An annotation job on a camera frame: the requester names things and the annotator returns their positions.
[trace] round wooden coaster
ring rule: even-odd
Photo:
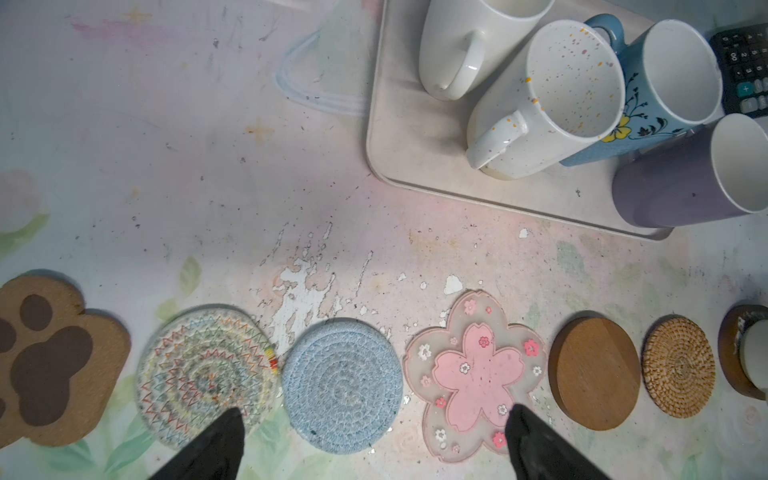
[[[725,315],[717,335],[717,353],[728,383],[738,393],[758,400],[765,400],[766,394],[750,381],[741,368],[741,336],[755,322],[768,319],[768,308],[762,305],[735,306]]]
[[[640,392],[640,360],[627,333],[605,318],[580,318],[554,339],[549,383],[566,415],[592,430],[621,425]]]
[[[667,414],[686,419],[700,412],[715,386],[715,358],[703,330],[682,316],[656,326],[643,348],[643,378]]]

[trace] tray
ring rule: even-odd
[[[555,164],[511,181],[470,168],[465,156],[467,120],[496,75],[461,100],[444,102],[430,97],[418,74],[419,42],[428,7],[429,0],[386,0],[384,5],[366,142],[368,165],[380,180],[643,240],[669,237],[672,228],[634,227],[616,211],[611,181],[627,159],[578,167]],[[558,0],[539,25],[561,18],[584,21],[598,13],[616,15],[628,41],[653,24],[602,0]]]

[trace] blue woven coaster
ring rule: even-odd
[[[283,392],[291,425],[325,452],[369,449],[402,401],[402,369],[384,336],[353,319],[307,331],[289,352]]]

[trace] brown paw print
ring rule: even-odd
[[[0,448],[21,437],[76,442],[97,424],[131,349],[115,319],[84,313],[80,292],[48,276],[0,288]]]

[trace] wooden coaster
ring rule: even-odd
[[[549,363],[554,400],[592,430],[621,425],[640,392],[640,360],[629,335],[605,318],[580,318],[554,339]]]
[[[0,289],[0,448],[21,437],[68,445],[98,424],[131,338],[84,305],[78,289],[48,276]]]
[[[703,330],[682,316],[656,326],[643,348],[643,378],[667,414],[686,419],[700,412],[715,386],[715,358]]]
[[[766,394],[755,387],[741,368],[739,348],[746,329],[762,319],[768,319],[768,308],[765,306],[735,306],[725,315],[717,335],[717,353],[726,380],[738,393],[758,400],[765,400]]]

